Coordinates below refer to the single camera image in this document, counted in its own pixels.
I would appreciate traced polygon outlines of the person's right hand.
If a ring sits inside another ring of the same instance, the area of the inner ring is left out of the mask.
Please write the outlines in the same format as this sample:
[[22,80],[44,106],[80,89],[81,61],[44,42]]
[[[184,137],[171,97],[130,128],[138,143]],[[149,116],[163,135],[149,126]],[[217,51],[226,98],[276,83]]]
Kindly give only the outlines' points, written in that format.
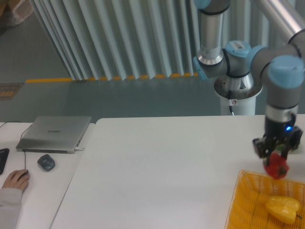
[[30,174],[25,175],[19,181],[17,179],[26,171],[27,169],[22,169],[11,172],[4,181],[2,188],[15,188],[24,191],[29,184]]

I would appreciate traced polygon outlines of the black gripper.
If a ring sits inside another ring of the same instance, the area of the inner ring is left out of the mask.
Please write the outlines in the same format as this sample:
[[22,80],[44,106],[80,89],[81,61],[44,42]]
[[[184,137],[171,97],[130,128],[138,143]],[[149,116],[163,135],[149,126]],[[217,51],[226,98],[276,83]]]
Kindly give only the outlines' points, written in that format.
[[271,154],[275,151],[279,138],[281,138],[281,144],[288,148],[281,153],[284,159],[287,159],[291,148],[300,144],[303,131],[295,127],[295,121],[295,114],[291,114],[287,122],[277,122],[265,117],[263,137],[252,140],[254,151],[263,160],[264,166],[270,165]]

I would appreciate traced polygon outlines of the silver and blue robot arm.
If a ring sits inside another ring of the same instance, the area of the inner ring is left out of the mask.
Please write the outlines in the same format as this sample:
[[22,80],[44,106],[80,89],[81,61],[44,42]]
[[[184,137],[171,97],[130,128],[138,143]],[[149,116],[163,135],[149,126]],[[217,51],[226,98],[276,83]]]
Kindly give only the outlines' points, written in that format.
[[305,81],[305,21],[285,0],[257,0],[255,4],[273,24],[286,45],[270,50],[251,47],[244,41],[221,45],[228,0],[196,0],[201,14],[201,47],[193,65],[202,79],[216,77],[214,91],[226,100],[235,115],[234,101],[254,98],[267,89],[264,135],[253,140],[256,154],[266,168],[282,146],[281,159],[300,144],[302,130],[295,125],[302,85]]

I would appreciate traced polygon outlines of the grey sleeved forearm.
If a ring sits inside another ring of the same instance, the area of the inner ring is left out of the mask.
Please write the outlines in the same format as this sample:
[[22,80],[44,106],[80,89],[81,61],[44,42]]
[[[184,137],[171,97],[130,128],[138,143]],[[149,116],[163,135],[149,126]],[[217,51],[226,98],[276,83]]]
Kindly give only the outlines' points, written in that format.
[[22,191],[17,188],[0,189],[0,228],[14,229],[20,214]]

